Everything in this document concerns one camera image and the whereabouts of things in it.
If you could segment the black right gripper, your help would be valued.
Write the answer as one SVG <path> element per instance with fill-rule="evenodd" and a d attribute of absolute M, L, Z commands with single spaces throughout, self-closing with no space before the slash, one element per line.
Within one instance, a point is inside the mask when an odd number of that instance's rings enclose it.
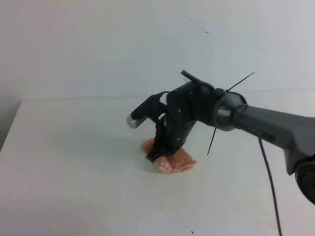
<path fill-rule="evenodd" d="M 218 91 L 201 82 L 188 82 L 166 96 L 167 112 L 161 122 L 162 130 L 145 141 L 147 159 L 154 163 L 162 156 L 175 154 L 186 142 L 197 121 L 212 126 Z"/>

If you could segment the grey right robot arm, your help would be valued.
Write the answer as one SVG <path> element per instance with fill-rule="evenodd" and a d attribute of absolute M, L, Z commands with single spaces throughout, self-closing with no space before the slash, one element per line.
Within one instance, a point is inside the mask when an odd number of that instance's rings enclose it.
<path fill-rule="evenodd" d="M 174 154 L 185 142 L 196 121 L 223 131 L 235 128 L 284 150 L 286 170 L 311 202 L 315 200 L 315 120 L 250 106 L 243 96 L 188 82 L 168 93 L 167 111 L 157 122 L 148 159 Z"/>

